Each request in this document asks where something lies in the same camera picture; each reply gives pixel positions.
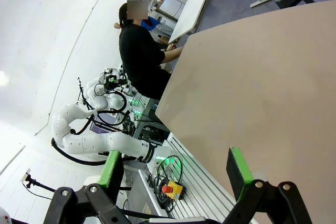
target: curved white wall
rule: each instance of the curved white wall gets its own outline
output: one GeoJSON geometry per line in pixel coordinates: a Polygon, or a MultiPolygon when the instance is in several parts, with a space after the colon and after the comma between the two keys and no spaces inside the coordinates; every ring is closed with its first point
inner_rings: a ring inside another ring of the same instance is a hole
{"type": "Polygon", "coordinates": [[[10,79],[0,86],[0,119],[35,134],[51,108],[76,101],[77,77],[86,83],[117,66],[113,23],[125,1],[0,0],[0,70],[10,79]]]}

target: hand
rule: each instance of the hand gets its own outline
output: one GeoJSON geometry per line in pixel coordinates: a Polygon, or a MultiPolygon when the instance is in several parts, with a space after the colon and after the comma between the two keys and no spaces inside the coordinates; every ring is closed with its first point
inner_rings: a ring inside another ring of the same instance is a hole
{"type": "Polygon", "coordinates": [[[171,51],[176,48],[176,44],[169,44],[167,47],[167,51],[171,51]]]}

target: black pants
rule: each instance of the black pants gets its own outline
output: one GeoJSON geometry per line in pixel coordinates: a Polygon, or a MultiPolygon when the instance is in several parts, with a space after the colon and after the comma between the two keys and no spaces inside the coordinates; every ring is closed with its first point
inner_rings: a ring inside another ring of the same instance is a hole
{"type": "Polygon", "coordinates": [[[171,74],[164,69],[159,69],[151,78],[139,83],[132,83],[137,91],[145,97],[160,100],[167,86],[171,74]]]}

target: white table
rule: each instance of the white table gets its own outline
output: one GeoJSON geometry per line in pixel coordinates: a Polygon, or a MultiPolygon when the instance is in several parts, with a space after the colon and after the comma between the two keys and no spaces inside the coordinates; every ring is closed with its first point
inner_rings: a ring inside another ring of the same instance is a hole
{"type": "Polygon", "coordinates": [[[195,27],[205,1],[206,0],[187,0],[169,43],[187,34],[195,27]]]}
{"type": "Polygon", "coordinates": [[[231,195],[234,146],[271,184],[294,182],[313,223],[336,219],[335,17],[331,0],[190,36],[155,112],[231,195]]]}

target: green light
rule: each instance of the green light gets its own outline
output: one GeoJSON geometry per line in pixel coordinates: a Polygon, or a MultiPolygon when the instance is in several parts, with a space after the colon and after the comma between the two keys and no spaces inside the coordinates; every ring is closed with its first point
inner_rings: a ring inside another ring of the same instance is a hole
{"type": "Polygon", "coordinates": [[[156,159],[158,159],[158,160],[165,160],[166,157],[156,157],[156,159]]]}
{"type": "Polygon", "coordinates": [[[139,104],[140,104],[139,101],[133,101],[133,100],[131,100],[131,99],[128,99],[128,101],[131,103],[131,105],[139,106],[139,104]]]}

